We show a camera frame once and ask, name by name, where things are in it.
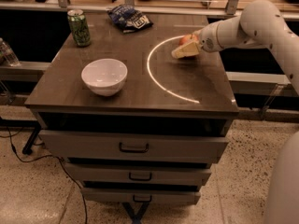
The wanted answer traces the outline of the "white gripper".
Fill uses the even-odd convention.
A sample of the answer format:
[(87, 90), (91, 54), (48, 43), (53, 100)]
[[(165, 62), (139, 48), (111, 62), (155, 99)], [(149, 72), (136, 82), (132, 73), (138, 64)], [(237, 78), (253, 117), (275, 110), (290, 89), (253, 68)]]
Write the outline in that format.
[(185, 57), (193, 57), (200, 53), (201, 48), (206, 52), (221, 51), (222, 46), (218, 40), (218, 27), (219, 23), (210, 23), (208, 26), (193, 32), (197, 36), (197, 41), (191, 41), (185, 43), (171, 52), (171, 55), (175, 59), (181, 59)]

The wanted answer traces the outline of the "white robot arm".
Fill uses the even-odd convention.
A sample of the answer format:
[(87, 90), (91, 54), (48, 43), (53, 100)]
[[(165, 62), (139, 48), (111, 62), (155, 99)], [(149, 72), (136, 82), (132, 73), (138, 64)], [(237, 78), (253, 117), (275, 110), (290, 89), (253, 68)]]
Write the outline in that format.
[[(266, 48), (299, 93), (299, 36), (292, 32), (278, 8), (268, 0), (248, 4), (234, 18), (217, 21), (191, 34), (172, 51), (176, 59), (204, 50)], [(299, 132), (278, 153), (270, 179), (264, 224), (299, 224)]]

